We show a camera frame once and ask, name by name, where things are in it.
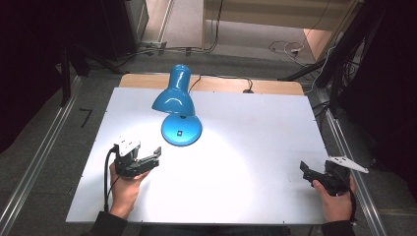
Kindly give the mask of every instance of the power cord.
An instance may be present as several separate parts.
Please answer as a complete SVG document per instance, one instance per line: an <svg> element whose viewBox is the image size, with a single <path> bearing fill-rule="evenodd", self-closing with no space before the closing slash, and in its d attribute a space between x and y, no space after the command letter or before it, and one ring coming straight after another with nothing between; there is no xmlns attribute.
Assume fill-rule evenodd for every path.
<svg viewBox="0 0 417 236"><path fill-rule="evenodd" d="M353 59L356 56L356 53L359 50L359 47L363 43L365 43L365 38L362 41L358 42L345 58L345 62L343 64L342 83L341 83L339 92L342 92L344 89L346 89L350 85L350 83L353 80L352 75L356 72L356 67L360 66L360 62L359 63L353 62Z"/></svg>
<svg viewBox="0 0 417 236"><path fill-rule="evenodd" d="M223 9L223 0L220 1L220 7L218 9L218 14L217 14L217 21L216 21L216 25L215 25L215 38L214 38L214 43L211 45L210 48L205 49L205 53L211 53L214 51L215 47L217 46L218 43L218 26L220 25L220 18L221 18L221 11Z"/></svg>
<svg viewBox="0 0 417 236"><path fill-rule="evenodd" d="M269 46L268 46L268 49L269 49L269 51L271 51L271 52L273 52L273 53L276 53L276 54L279 54L279 52L277 52L276 51L276 49L275 49L275 47L272 47L273 45L275 45L275 44L277 44L277 43L280 43L280 42L283 42L283 43L285 43L284 44L284 46L283 46L283 51L284 51L284 53L285 53L285 55L287 55L293 62L295 62L295 63L297 63L298 65L300 65L300 66L302 66L302 67L307 67L307 65L305 65L305 64L302 64L302 63L300 63L300 62L298 62L296 59L295 59L295 57L298 55L298 52L299 51L301 51L303 48L304 48L304 44L303 43L301 43L301 42L297 42L297 41L285 41L285 40L278 40L278 41L273 41ZM299 45L301 45L299 48L293 48L293 49L290 49L290 52L291 53L293 53L294 54L294 56L291 56L289 53L288 53L288 51L287 51L287 46L288 45L292 45L292 44L299 44Z"/></svg>
<svg viewBox="0 0 417 236"><path fill-rule="evenodd" d="M198 83L202 79L202 77L217 77L217 78L223 78L223 79L242 79L242 80L246 80L249 84L249 88L244 89L243 92L244 93L254 93L252 91L252 86L254 85L254 83L249 78L245 78L245 77L226 77L226 76L217 76L217 75L199 75L199 78L191 85L190 89L188 90L188 93L190 93L190 91L193 89L194 85L196 83Z"/></svg>
<svg viewBox="0 0 417 236"><path fill-rule="evenodd" d="M319 132L320 132L320 134L322 134L323 133L323 122L325 121L326 112L328 111L329 101L325 101L323 103L320 103L320 104L314 106L312 109L316 109L320 105L322 105L323 108L322 108L322 110L319 113L317 113L315 115L315 118L317 118L318 116L320 116L319 117L319 119L320 119L319 120Z"/></svg>
<svg viewBox="0 0 417 236"><path fill-rule="evenodd" d="M329 100L327 100L327 101L324 101L324 102L319 103L319 104L317 104L317 105L314 105L314 106L312 106L312 109L314 110L314 109L318 108L318 107L319 107L319 106L321 106L321 105L327 105L329 102L330 102L330 101L329 101Z"/></svg>
<svg viewBox="0 0 417 236"><path fill-rule="evenodd" d="M297 54L298 54L298 52L299 51L301 51L303 48L304 48L304 44L306 43L306 40L307 40L307 37L309 36L309 34L310 34L310 32L311 32L311 30L313 30L313 29L315 29L316 28L316 26L322 21L322 19L323 19L323 16L325 15L325 12L328 10L328 4L330 3L330 0L328 0L328 2L326 3L326 6L325 6L325 9L322 11L322 13L321 13L321 15L320 15L320 17L319 17L319 20L312 26L312 27L310 27L310 29L309 29L309 31L307 32L307 34L304 36L304 40L303 40L303 42L301 43L301 42L297 42L297 41L274 41L273 43L271 43L270 44L270 46L268 47L268 49L270 50L270 51L272 51L272 52L275 52L275 50L271 50L271 46L274 44L274 43L276 43L276 42L286 42L285 43L285 45L284 45L284 53L292 60L292 61L294 61L295 63L297 63L297 64L299 64L299 65L301 65L301 66L303 66L303 67L307 67L307 65L304 65L304 64L302 64L302 63L299 63L298 61L296 61L295 60L295 57L297 56ZM297 43L297 44L300 44L301 45L301 47L299 47L299 48L293 48L293 49L291 49L290 50L290 52L291 53L293 53L293 54L295 54L294 56L291 56L289 53L288 53L288 51L286 50L286 47L289 45L289 44L294 44L294 43Z"/></svg>
<svg viewBox="0 0 417 236"><path fill-rule="evenodd" d="M329 57L330 52L331 52L331 51L332 51L335 47L336 47L336 46L333 46L333 47L331 47L331 48L329 48L329 49L328 49L328 53L327 53L327 56L326 56L325 64L323 64L322 69L320 70L319 74L318 74L318 75L316 76L316 78L313 80L311 89L310 89L310 90L308 90L308 91L305 91L305 92L304 92L304 94L309 93L309 92L311 92L311 91L313 90L313 87L314 87L314 85L315 85L315 83L316 83L317 78L318 78L318 77L322 74L322 72L323 72L323 68L325 67L326 63L328 62L328 57Z"/></svg>
<svg viewBox="0 0 417 236"><path fill-rule="evenodd" d="M108 159L110 158L111 153L116 153L117 147L113 147L105 157L104 161L104 211L108 212L108 197L109 194L107 193L107 173L108 173Z"/></svg>

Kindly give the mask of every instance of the blue desk lamp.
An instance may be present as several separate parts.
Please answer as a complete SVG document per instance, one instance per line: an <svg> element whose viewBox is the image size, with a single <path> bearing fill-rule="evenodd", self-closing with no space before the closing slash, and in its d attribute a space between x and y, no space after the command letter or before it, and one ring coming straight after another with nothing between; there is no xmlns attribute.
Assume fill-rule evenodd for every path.
<svg viewBox="0 0 417 236"><path fill-rule="evenodd" d="M188 146L202 133L202 123L196 116L194 103L188 94L190 69L176 65L169 76L168 88L153 103L152 109L170 113L162 123L162 136L172 145Z"/></svg>

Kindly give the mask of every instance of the white table surface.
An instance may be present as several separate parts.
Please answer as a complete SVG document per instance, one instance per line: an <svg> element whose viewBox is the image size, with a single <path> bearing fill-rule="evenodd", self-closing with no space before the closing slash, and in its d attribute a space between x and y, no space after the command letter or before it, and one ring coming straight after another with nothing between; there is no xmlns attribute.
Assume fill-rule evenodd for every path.
<svg viewBox="0 0 417 236"><path fill-rule="evenodd" d="M157 147L162 156L141 185L131 222L324 223L320 198L299 169L304 160L323 172L328 157L306 96L192 91L203 133L174 147L160 133L167 114L151 109L160 92L114 90L67 222L95 221L103 209L104 159L120 135L134 133L138 157Z"/></svg>

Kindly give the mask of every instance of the lamp shade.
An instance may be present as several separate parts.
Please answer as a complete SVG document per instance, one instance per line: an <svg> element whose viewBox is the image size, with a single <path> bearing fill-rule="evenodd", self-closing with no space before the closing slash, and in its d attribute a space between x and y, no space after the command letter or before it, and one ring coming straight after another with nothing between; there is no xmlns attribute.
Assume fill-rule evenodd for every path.
<svg viewBox="0 0 417 236"><path fill-rule="evenodd" d="M169 76L168 88L155 100L152 109L181 116L194 116L194 103L188 94L190 69L185 65L176 65Z"/></svg>

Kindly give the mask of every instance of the wooden panel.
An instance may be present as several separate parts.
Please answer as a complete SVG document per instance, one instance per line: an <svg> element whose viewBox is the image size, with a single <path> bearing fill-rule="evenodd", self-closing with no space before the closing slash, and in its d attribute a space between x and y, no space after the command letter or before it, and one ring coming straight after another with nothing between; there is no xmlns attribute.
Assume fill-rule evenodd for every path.
<svg viewBox="0 0 417 236"><path fill-rule="evenodd" d="M172 0L147 0L149 21L143 42L161 42L171 2Z"/></svg>
<svg viewBox="0 0 417 236"><path fill-rule="evenodd" d="M220 0L206 0L207 20L216 20ZM221 20L268 26L334 30L356 0L227 0Z"/></svg>
<svg viewBox="0 0 417 236"><path fill-rule="evenodd" d="M323 58L328 52L332 32L316 29L304 29L304 34L306 34L307 41L309 42L310 49L312 50L316 61Z"/></svg>
<svg viewBox="0 0 417 236"><path fill-rule="evenodd" d="M197 81L199 76L192 76L190 87ZM169 74L128 74L122 77L119 87L143 88L143 89L166 89ZM297 82L260 81L251 80L252 90L255 93L304 95L301 85ZM193 90L242 92L249 88L246 79L223 79L215 77L202 77Z"/></svg>

